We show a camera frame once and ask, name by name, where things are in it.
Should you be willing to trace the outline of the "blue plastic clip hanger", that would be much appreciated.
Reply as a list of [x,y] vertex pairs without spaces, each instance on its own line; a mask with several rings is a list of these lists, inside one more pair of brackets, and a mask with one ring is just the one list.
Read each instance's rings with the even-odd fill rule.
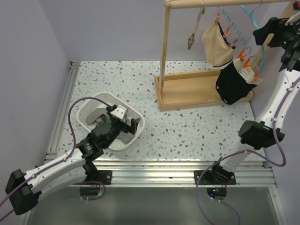
[[237,42],[241,42],[243,44],[243,50],[240,52],[239,57],[241,59],[244,59],[245,56],[248,56],[247,60],[244,62],[243,67],[249,67],[251,65],[254,65],[254,78],[258,78],[258,75],[263,72],[265,63],[266,63],[266,50],[264,47],[264,41],[262,41],[261,44],[258,44],[258,34],[255,34],[256,31],[259,31],[259,26],[254,18],[253,14],[254,12],[261,7],[263,4],[263,0],[259,1],[259,6],[255,7],[252,11],[250,11],[247,7],[244,5],[239,5],[239,7],[246,13],[246,15],[249,17],[250,21],[255,27],[255,30],[253,30],[253,37],[255,38],[256,45],[260,46],[261,50],[261,62],[259,63],[258,60],[258,54],[252,54],[252,46],[249,44],[248,39],[242,35],[241,30],[236,29],[236,22],[232,22],[232,17],[225,9],[221,9],[218,6],[218,13],[220,13],[224,19],[228,22],[227,30],[223,33],[223,38],[227,38],[230,35],[230,31],[233,31],[234,34],[237,36],[232,42],[229,43],[230,47],[235,47]]

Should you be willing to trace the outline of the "grey striped underwear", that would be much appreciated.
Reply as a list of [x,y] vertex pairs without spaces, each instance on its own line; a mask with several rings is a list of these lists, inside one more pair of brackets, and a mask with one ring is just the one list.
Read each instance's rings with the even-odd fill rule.
[[[110,122],[109,116],[105,108],[96,108],[90,112],[86,118],[86,127],[89,131],[94,129],[96,125],[100,122]],[[120,132],[116,140],[121,141],[124,145],[130,143],[135,138],[135,135],[130,132],[124,133]]]

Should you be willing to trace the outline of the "wooden clip hanger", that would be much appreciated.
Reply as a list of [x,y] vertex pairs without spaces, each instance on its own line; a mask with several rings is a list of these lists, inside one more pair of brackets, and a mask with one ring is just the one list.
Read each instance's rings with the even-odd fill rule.
[[205,7],[203,6],[203,4],[204,4],[204,0],[201,1],[201,7],[200,7],[200,10],[199,10],[197,19],[195,21],[195,24],[194,24],[194,28],[192,30],[191,35],[189,36],[189,38],[187,40],[188,41],[188,43],[187,43],[187,49],[188,50],[191,50],[191,48],[194,44],[195,34],[197,32],[197,29],[198,29],[198,26],[199,26],[199,23],[200,23],[200,19],[201,19],[202,15],[205,13]]

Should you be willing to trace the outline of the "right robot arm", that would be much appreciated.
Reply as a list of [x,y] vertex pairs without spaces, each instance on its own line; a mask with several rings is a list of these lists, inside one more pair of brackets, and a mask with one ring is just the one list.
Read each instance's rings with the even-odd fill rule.
[[256,45],[263,45],[269,34],[273,37],[267,46],[284,49],[277,83],[260,116],[255,121],[245,121],[240,128],[237,151],[219,161],[228,172],[235,172],[246,157],[252,153],[257,155],[261,148],[280,145],[285,136],[281,132],[285,115],[300,90],[300,14],[290,18],[270,18],[253,32]]

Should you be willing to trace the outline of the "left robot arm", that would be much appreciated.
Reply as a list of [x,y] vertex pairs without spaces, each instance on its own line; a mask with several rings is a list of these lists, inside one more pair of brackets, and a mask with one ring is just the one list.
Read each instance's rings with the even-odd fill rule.
[[137,139],[144,125],[141,117],[120,118],[109,112],[102,115],[87,136],[67,153],[26,172],[13,171],[5,187],[12,212],[22,215],[50,193],[73,184],[102,186],[93,161],[122,135],[131,136],[133,141]]

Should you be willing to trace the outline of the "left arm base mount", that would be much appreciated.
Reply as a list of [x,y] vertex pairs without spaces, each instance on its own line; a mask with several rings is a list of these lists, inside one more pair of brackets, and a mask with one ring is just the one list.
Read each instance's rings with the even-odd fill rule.
[[98,170],[93,176],[89,175],[80,183],[79,193],[82,197],[100,197],[105,192],[106,185],[111,185],[113,172],[111,170]]

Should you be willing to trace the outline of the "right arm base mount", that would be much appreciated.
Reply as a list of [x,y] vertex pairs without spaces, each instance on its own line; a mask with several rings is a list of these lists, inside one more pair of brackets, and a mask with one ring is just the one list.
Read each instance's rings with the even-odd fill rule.
[[228,185],[236,184],[234,173],[229,172],[222,175],[222,173],[212,172],[211,170],[205,172],[199,181],[200,186],[209,186],[206,188],[208,196],[218,200],[225,199]]

